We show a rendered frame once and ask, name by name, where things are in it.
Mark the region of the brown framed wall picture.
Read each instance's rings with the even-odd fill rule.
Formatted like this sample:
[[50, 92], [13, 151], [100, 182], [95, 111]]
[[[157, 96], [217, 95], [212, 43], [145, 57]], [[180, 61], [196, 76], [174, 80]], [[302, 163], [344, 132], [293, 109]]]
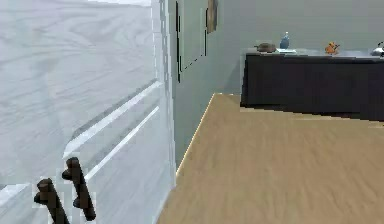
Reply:
[[218, 0], [207, 0], [207, 32], [212, 33], [217, 27]]

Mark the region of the dark brown pan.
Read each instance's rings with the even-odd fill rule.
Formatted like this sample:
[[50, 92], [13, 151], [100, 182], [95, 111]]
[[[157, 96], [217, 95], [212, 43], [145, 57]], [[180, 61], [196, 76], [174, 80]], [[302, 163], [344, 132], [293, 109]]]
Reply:
[[258, 52], [272, 53], [276, 51], [276, 46], [272, 43], [260, 43], [256, 49]]

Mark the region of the black framed wall picture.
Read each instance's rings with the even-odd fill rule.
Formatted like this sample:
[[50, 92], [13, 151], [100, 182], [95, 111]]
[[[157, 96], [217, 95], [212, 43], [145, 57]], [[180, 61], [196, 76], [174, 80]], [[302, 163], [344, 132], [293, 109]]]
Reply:
[[204, 56], [206, 0], [177, 0], [178, 79]]

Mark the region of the orange figurine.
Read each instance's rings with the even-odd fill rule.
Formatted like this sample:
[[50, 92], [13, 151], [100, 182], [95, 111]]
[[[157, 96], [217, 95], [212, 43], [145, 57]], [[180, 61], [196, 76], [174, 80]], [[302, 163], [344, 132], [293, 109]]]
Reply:
[[339, 45], [335, 42], [329, 42], [325, 47], [325, 53], [329, 55], [336, 55], [338, 53]]

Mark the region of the white and black kettle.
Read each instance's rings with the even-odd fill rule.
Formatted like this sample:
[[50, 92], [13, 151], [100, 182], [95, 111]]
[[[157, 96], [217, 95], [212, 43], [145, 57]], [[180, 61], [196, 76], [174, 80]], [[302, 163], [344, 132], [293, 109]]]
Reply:
[[371, 55], [384, 57], [384, 41], [378, 43], [377, 47], [371, 51]]

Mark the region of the white fridge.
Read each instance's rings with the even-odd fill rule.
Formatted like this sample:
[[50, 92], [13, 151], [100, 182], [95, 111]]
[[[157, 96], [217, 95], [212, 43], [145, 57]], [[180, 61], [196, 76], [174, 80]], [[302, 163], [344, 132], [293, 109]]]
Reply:
[[[168, 0], [0, 0], [0, 224], [156, 224], [174, 185]], [[96, 212], [62, 178], [77, 157]]]

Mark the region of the black sideboard cabinet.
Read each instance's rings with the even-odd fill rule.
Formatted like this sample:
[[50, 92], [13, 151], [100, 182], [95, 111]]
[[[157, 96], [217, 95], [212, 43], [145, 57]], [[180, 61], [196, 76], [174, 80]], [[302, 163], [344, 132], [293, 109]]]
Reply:
[[384, 122], [384, 59], [247, 53], [241, 105]]

